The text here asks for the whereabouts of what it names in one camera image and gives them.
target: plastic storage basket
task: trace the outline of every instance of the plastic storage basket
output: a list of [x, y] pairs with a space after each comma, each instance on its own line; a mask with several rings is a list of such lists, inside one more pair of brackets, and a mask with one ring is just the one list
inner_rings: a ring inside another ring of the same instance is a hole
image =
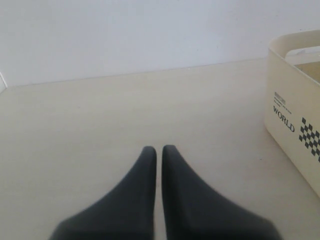
[[291, 50], [320, 46], [320, 30], [269, 44], [265, 125], [320, 197], [320, 62], [292, 65]]

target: checkered flag logo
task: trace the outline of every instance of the checkered flag logo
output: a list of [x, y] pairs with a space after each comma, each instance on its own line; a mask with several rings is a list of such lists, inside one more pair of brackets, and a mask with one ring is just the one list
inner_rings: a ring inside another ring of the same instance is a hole
[[315, 131], [310, 123], [307, 124], [304, 117], [302, 118], [300, 131], [299, 140], [304, 143], [307, 149], [311, 149], [312, 155], [317, 156], [320, 162], [320, 133], [317, 130]]

